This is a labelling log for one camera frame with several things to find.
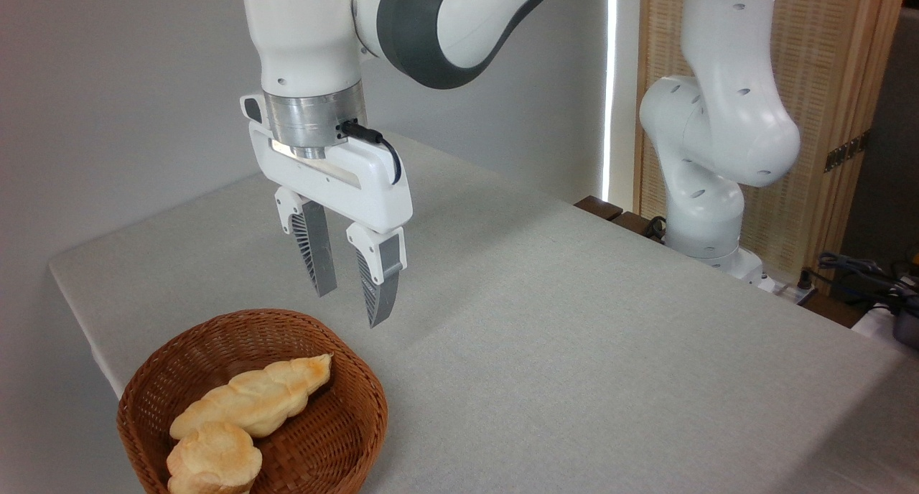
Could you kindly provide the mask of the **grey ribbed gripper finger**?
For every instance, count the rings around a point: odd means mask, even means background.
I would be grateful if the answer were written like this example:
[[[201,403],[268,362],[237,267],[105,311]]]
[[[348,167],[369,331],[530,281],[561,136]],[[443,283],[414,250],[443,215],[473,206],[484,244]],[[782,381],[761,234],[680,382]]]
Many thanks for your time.
[[[294,236],[318,297],[334,291],[337,284],[325,207],[288,187],[279,187],[274,197],[282,229]]]
[[[390,317],[397,297],[399,274],[407,267],[403,228],[377,233],[360,223],[347,227],[355,248],[358,271],[371,327]]]

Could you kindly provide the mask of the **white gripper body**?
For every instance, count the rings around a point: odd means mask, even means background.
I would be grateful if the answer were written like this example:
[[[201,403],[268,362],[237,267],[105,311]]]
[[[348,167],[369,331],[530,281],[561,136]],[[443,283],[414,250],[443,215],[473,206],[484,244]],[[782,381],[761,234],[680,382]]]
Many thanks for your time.
[[[377,233],[410,220],[413,205],[403,161],[378,131],[355,120],[339,121],[336,144],[325,148],[323,158],[307,158],[274,139],[265,98],[244,95],[241,109],[267,179]]]

